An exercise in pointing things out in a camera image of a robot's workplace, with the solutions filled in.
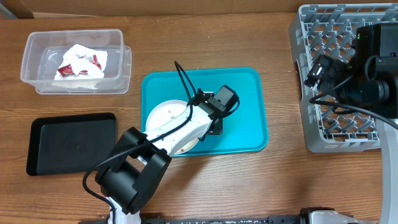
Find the white dinner plate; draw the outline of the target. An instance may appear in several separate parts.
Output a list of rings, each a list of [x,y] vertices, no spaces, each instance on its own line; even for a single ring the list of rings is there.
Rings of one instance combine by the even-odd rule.
[[[191,150],[208,126],[207,116],[197,106],[188,106],[181,100],[169,100],[156,106],[146,122],[149,140],[166,150],[169,156]]]

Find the white napkin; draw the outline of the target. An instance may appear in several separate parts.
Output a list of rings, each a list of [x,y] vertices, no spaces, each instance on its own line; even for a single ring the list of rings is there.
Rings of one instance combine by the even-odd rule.
[[[83,55],[96,55],[99,63],[101,64],[101,70],[98,69],[96,65],[89,63],[86,60],[79,59],[78,56]],[[104,70],[106,68],[108,61],[108,53],[105,50],[94,50],[88,47],[84,47],[79,44],[75,44],[69,50],[65,52],[63,55],[63,61],[58,69],[65,65],[72,65],[73,71],[76,75],[70,75],[67,77],[62,77],[61,74],[56,71],[55,80],[75,80],[75,79],[96,79],[96,78],[104,78]],[[87,70],[87,75],[78,75],[79,71]]]

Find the red ketchup packet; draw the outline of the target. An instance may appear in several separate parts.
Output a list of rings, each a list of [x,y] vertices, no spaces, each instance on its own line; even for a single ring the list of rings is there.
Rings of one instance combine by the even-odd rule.
[[[97,58],[96,55],[83,55],[83,56],[78,56],[78,58],[86,60],[89,63],[92,63],[93,65],[96,65],[98,67],[98,69],[101,70],[101,64],[99,63],[98,58]],[[70,75],[76,75],[76,73],[72,69],[72,65],[71,64],[62,66],[57,71],[61,74],[62,77],[67,77],[67,76],[70,76]],[[87,75],[87,74],[88,74],[88,71],[87,70],[83,70],[83,69],[81,69],[79,71],[79,73],[78,73],[78,75]]]

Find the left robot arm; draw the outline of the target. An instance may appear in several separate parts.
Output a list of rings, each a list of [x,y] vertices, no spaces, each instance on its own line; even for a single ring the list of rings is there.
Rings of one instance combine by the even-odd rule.
[[[223,119],[239,107],[237,93],[224,85],[217,93],[198,90],[173,120],[144,133],[128,129],[95,181],[110,206],[109,223],[139,223],[139,212],[154,195],[172,156],[193,140],[223,132]]]

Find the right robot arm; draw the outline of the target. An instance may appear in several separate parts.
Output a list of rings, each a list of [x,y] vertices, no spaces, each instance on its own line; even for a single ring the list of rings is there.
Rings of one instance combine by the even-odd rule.
[[[376,120],[382,153],[380,223],[397,223],[397,24],[360,27],[348,63],[319,56],[304,84],[321,91],[309,102]]]

